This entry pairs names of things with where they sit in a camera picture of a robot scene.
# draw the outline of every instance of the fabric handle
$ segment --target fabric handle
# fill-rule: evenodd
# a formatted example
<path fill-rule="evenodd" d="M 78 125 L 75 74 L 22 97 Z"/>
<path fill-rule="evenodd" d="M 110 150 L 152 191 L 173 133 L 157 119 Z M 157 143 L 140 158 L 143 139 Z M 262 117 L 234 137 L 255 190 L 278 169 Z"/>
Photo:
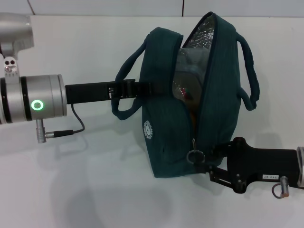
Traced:
<path fill-rule="evenodd" d="M 254 110 L 257 106 L 257 101 L 260 98 L 260 87 L 257 81 L 257 75 L 253 68 L 253 57 L 250 50 L 250 47 L 246 40 L 237 33 L 237 41 L 241 44 L 243 49 L 245 67 L 247 71 L 247 76 L 249 79 L 251 95 L 250 97 L 247 95 L 243 88 L 239 88 L 238 95 L 242 98 L 245 107 L 247 110 L 251 111 Z"/>
<path fill-rule="evenodd" d="M 146 48 L 146 40 L 143 42 L 143 44 L 139 47 L 139 49 L 137 49 L 137 51 L 135 51 L 126 61 L 125 63 L 122 65 L 122 67 L 120 68 L 116 78 L 115 78 L 115 82 L 120 82 L 123 81 L 128 73 L 130 72 L 130 70 L 132 69 L 135 61 L 137 60 L 137 58 L 143 53 L 143 51 Z M 111 100 L 111 106 L 112 106 L 112 113 L 114 115 L 117 116 L 118 119 L 120 120 L 125 120 L 128 119 L 131 115 L 133 115 L 143 104 L 143 102 L 139 99 L 139 98 L 135 98 L 132 104 L 132 107 L 128 110 L 125 111 L 120 111 L 118 109 L 118 105 L 119 105 L 119 98 L 115 98 L 113 100 Z"/>

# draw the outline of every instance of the teal bag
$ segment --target teal bag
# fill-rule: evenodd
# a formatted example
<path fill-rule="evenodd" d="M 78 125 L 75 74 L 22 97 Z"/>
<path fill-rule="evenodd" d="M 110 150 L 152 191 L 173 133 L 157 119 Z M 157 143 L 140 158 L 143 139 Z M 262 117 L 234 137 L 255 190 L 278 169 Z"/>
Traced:
<path fill-rule="evenodd" d="M 163 86 L 161 96 L 137 97 L 126 111 L 119 111 L 119 99 L 112 100 L 112 112 L 120 120 L 142 107 L 142 127 L 155 177 L 196 173 L 196 154 L 208 157 L 214 146 L 231 140 L 241 100 L 251 111 L 259 99 L 251 50 L 233 25 L 210 12 L 181 48 L 182 39 L 176 32 L 156 28 L 115 79 L 124 80 L 145 51 L 139 81 Z M 240 85 L 237 42 L 243 49 L 250 97 Z M 221 161 L 206 163 L 218 166 Z"/>

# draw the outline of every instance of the white table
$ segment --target white table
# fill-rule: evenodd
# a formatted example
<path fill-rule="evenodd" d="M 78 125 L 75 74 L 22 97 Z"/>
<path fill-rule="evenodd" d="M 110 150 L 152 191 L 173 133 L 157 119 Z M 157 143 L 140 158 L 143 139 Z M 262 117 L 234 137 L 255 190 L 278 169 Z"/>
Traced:
<path fill-rule="evenodd" d="M 225 18 L 250 44 L 261 96 L 242 104 L 234 136 L 251 146 L 304 145 L 304 19 Z M 34 16 L 35 47 L 19 54 L 23 76 L 62 74 L 65 84 L 113 81 L 146 35 L 160 26 L 190 34 L 199 18 Z M 241 83 L 249 91 L 244 60 Z M 142 57 L 129 78 L 139 77 Z M 131 100 L 121 101 L 127 108 Z M 245 194 L 208 175 L 153 177 L 141 112 L 126 121 L 110 102 L 76 105 L 86 131 L 36 142 L 34 122 L 0 127 L 0 227 L 4 228 L 290 228 L 303 226 L 304 191 L 277 200 L 271 183 Z M 45 121 L 47 131 L 78 129 L 68 117 Z"/>

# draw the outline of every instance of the green led ring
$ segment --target green led ring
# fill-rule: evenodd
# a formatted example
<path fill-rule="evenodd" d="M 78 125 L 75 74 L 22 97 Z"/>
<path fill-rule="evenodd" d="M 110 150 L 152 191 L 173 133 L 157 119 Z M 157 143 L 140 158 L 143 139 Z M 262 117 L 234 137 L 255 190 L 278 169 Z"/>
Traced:
<path fill-rule="evenodd" d="M 36 107 L 35 107 L 35 104 L 36 104 L 36 103 L 39 103 L 39 104 L 40 104 L 40 107 L 39 107 L 39 108 L 36 108 Z M 40 100 L 35 100 L 35 101 L 32 102 L 32 104 L 31 104 L 30 106 L 31 106 L 32 109 L 34 109 L 35 111 L 40 111 L 40 110 L 43 108 L 43 103 L 42 103 L 42 101 L 40 101 Z"/>

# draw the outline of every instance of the screw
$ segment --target screw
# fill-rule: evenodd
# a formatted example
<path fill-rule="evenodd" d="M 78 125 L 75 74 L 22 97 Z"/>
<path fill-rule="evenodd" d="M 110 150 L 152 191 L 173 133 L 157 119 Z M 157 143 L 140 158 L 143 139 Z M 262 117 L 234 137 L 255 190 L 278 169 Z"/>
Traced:
<path fill-rule="evenodd" d="M 6 71 L 6 72 L 11 72 L 11 68 L 10 68 L 9 66 L 6 66 L 6 67 L 5 67 L 5 71 Z"/>

